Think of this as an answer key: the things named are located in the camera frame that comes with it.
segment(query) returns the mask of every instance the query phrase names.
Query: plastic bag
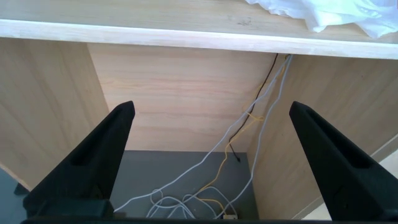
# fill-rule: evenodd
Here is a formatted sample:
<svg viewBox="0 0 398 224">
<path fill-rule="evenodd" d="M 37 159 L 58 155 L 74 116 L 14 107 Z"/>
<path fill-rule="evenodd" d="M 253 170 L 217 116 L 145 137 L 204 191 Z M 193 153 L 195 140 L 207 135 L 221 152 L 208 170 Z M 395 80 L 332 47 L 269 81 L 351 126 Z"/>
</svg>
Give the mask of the plastic bag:
<svg viewBox="0 0 398 224">
<path fill-rule="evenodd" d="M 271 14 L 305 19 L 311 31 L 354 22 L 368 36 L 378 38 L 398 31 L 397 0 L 246 0 Z"/>
</svg>

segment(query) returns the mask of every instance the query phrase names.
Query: floor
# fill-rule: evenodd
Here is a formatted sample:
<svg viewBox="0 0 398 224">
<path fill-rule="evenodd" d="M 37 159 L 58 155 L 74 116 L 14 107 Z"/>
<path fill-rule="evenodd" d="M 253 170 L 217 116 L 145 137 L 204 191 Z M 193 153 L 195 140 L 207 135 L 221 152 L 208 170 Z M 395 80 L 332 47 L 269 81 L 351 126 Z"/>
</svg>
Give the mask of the floor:
<svg viewBox="0 0 398 224">
<path fill-rule="evenodd" d="M 148 152 L 126 151 L 123 155 L 119 173 L 113 188 L 111 202 L 115 208 L 124 204 L 129 198 L 151 193 L 178 177 L 192 165 L 200 162 L 205 156 L 204 152 Z M 241 162 L 238 162 L 232 154 L 228 154 L 218 180 L 213 184 L 228 199 L 234 199 L 250 178 L 249 166 L 246 154 L 238 154 Z M 210 154 L 207 160 L 199 167 L 193 169 L 173 185 L 164 189 L 163 193 L 179 199 L 185 194 L 195 193 L 200 187 L 211 181 L 224 159 L 223 152 Z M 0 169 L 0 223 L 19 223 L 25 219 L 25 211 L 22 207 L 23 197 L 13 194 L 17 182 Z M 213 198 L 223 205 L 226 202 L 214 190 L 200 194 L 201 198 Z M 160 194 L 154 195 L 158 200 Z M 171 205 L 173 202 L 165 200 L 163 205 Z M 221 211 L 217 203 L 210 202 L 216 213 Z M 256 220 L 258 213 L 252 186 L 250 185 L 233 203 L 239 218 Z M 149 197 L 141 198 L 129 203 L 118 212 L 120 216 L 144 217 L 151 208 Z M 209 208 L 199 201 L 188 202 L 192 213 L 197 218 L 212 218 Z M 159 209 L 154 217 L 166 217 L 171 210 Z M 173 218 L 182 218 L 183 213 L 177 210 Z"/>
</svg>

